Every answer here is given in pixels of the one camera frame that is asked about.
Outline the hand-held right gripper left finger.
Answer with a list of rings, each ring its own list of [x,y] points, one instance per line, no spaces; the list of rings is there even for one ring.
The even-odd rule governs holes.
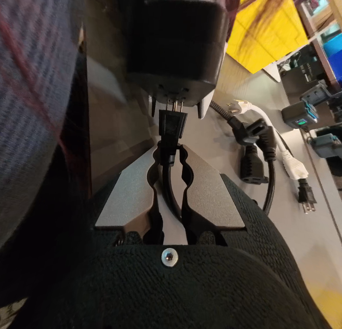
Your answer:
[[[137,232],[145,244],[163,243],[155,189],[159,163],[159,147],[155,145],[121,172],[95,223],[97,229],[118,230],[124,236]]]

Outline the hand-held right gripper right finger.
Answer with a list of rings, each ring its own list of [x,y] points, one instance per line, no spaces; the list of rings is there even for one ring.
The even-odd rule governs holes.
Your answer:
[[[241,207],[233,199],[220,172],[186,145],[180,146],[182,181],[185,183],[181,216],[187,243],[199,243],[205,232],[217,245],[226,246],[225,232],[246,230]]]

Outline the black power plug with cable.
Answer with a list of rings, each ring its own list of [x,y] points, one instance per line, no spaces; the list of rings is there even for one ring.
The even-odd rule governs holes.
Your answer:
[[[180,222],[182,221],[181,208],[179,207],[172,189],[171,168],[174,166],[177,150],[180,146],[187,119],[187,113],[176,110],[159,110],[159,135],[158,143],[160,152],[160,166],[162,167],[162,190],[165,202]]]

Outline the black three-prong plug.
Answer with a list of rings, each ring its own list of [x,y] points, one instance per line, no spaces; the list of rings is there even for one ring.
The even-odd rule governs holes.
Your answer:
[[[303,212],[309,214],[315,212],[315,200],[312,188],[305,178],[298,179],[298,203],[302,206]]]

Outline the person's dark trousers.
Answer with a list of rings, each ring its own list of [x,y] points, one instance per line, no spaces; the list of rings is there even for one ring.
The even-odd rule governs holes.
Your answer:
[[[78,53],[62,141],[23,224],[1,250],[1,307],[47,289],[71,264],[75,217],[92,193],[87,55]]]

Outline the black battery pack green light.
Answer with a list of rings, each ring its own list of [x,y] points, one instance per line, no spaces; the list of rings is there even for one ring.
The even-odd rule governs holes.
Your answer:
[[[293,129],[300,129],[319,121],[315,107],[303,100],[283,108],[281,115],[284,123]]]

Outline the yellow plastic bin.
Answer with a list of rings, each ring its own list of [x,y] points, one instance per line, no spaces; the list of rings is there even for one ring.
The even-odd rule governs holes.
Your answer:
[[[226,53],[254,74],[308,43],[293,0],[240,0]]]

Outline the black charger box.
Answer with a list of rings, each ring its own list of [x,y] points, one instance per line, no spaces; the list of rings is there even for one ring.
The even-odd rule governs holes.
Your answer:
[[[306,62],[280,75],[289,103],[292,105],[309,89],[315,87],[326,74],[320,62]]]

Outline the black teal battery pack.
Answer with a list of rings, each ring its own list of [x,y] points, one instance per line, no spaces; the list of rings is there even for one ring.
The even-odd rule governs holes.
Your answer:
[[[318,114],[317,106],[328,101],[332,101],[341,97],[341,91],[330,91],[323,80],[319,80],[318,83],[310,88],[308,91],[300,96],[307,109],[308,113],[315,112]]]

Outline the person's plaid sleeve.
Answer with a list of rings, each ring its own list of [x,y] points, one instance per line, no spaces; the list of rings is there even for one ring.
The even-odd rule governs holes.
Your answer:
[[[0,0],[1,249],[62,144],[86,0]]]

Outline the grey battery pack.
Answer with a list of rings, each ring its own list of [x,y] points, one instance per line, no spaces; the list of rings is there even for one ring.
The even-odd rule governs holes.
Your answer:
[[[331,133],[308,139],[308,144],[320,158],[342,158],[342,143]]]

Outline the wooden shelf unit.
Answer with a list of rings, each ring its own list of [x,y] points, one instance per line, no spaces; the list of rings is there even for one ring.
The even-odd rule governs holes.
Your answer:
[[[342,0],[293,0],[331,84],[339,84],[323,45],[342,31]]]

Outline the blue container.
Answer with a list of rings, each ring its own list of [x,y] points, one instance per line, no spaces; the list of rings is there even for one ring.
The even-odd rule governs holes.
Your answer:
[[[323,45],[336,80],[342,85],[342,34],[338,34]]]

